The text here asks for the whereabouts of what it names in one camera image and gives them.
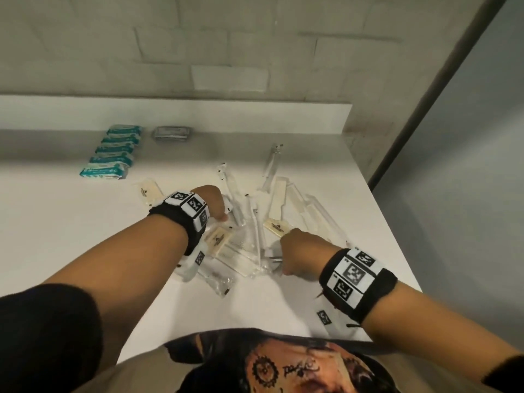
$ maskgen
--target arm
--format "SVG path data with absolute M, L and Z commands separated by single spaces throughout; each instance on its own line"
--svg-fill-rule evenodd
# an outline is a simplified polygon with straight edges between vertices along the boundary
M 193 190 L 224 220 L 224 203 L 215 186 Z M 121 348 L 153 303 L 187 248 L 182 226 L 151 215 L 91 248 L 44 284 L 79 287 L 95 300 L 102 319 L 103 353 L 99 371 L 116 363 Z
M 317 279 L 339 247 L 299 230 L 281 240 L 284 274 Z M 362 327 L 378 343 L 422 357 L 480 382 L 518 350 L 472 321 L 398 282 L 364 319 Z

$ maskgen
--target hand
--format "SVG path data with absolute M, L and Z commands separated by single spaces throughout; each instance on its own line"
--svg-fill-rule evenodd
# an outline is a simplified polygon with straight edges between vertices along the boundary
M 324 266 L 341 248 L 314 234 L 293 229 L 280 239 L 282 272 L 286 275 L 308 274 L 320 277 Z
M 227 214 L 225 213 L 224 198 L 220 189 L 213 185 L 205 185 L 197 187 L 192 190 L 193 193 L 197 193 L 209 207 L 209 214 L 212 218 L 217 221 L 225 222 L 227 220 Z

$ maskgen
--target white table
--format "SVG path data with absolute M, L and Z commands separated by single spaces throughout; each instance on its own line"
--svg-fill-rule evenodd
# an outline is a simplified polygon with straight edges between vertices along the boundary
M 420 289 L 339 135 L 207 133 L 185 144 L 146 139 L 127 179 L 82 179 L 78 173 L 102 135 L 39 132 L 27 139 L 27 133 L 0 132 L 0 294 L 40 283 L 143 218 L 146 207 L 133 184 L 145 178 L 154 178 L 164 193 L 217 184 L 216 167 L 227 161 L 242 190 L 253 194 L 274 142 L 285 145 L 277 174 L 317 197 L 353 243 L 379 258 L 401 281 Z M 22 154 L 13 151 L 20 138 L 27 139 Z M 47 150 L 38 150 L 44 142 Z M 204 330 L 256 327 L 327 337 L 309 302 L 319 292 L 315 282 L 260 276 L 240 278 L 221 299 L 200 279 L 186 284 L 170 279 L 124 346 L 121 360 Z

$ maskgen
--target small stack of packets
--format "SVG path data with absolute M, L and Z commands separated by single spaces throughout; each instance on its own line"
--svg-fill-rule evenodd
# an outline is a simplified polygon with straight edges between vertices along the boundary
M 143 128 L 138 125 L 113 125 L 96 148 L 89 164 L 80 172 L 84 178 L 125 178 L 133 165 L 133 150 L 140 143 Z

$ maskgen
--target gear-shaped tattoo print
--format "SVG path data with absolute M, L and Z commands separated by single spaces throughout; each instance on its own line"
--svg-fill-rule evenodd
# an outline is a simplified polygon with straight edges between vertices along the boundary
M 278 379 L 277 366 L 269 357 L 258 357 L 253 363 L 253 376 L 265 388 L 274 387 Z

